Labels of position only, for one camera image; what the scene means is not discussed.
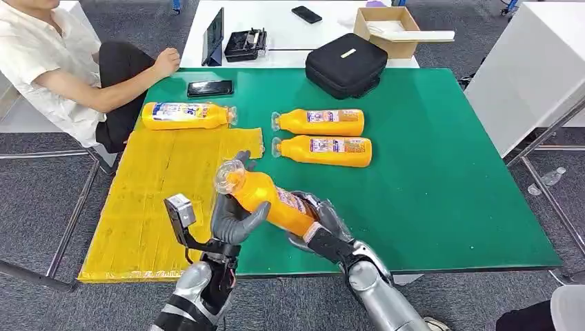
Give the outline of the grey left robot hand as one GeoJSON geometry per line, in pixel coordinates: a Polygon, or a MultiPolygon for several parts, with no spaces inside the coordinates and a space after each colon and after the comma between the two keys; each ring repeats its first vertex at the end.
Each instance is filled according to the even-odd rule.
{"type": "Polygon", "coordinates": [[[212,236],[230,245],[241,245],[267,219],[270,207],[271,203],[264,201],[249,212],[231,195],[218,194],[211,217],[212,236]]]}

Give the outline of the person's right hand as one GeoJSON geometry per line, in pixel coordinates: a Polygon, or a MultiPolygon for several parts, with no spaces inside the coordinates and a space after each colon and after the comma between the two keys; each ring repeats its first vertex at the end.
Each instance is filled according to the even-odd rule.
{"type": "Polygon", "coordinates": [[[180,61],[181,57],[176,48],[166,48],[158,55],[152,69],[158,79],[164,79],[178,70],[180,61]]]}

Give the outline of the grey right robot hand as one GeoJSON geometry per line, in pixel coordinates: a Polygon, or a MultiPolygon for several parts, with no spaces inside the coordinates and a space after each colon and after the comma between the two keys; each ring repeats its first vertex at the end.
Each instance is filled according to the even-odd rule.
{"type": "MultiPolygon", "coordinates": [[[[303,192],[300,190],[295,190],[291,192],[296,197],[299,197],[304,202],[311,207],[311,211],[316,214],[316,220],[320,223],[327,231],[329,231],[332,235],[337,237],[337,241],[346,242],[346,245],[352,246],[355,238],[350,233],[349,229],[347,228],[343,219],[338,215],[337,211],[335,210],[333,204],[328,199],[320,199],[313,193],[303,192]]],[[[328,248],[324,248],[323,246],[318,246],[316,250],[311,249],[308,244],[303,240],[302,237],[298,237],[297,235],[288,232],[288,241],[294,247],[306,251],[306,252],[313,252],[318,254],[321,257],[329,259],[326,255],[323,255],[323,252],[331,252],[328,248]]]]}

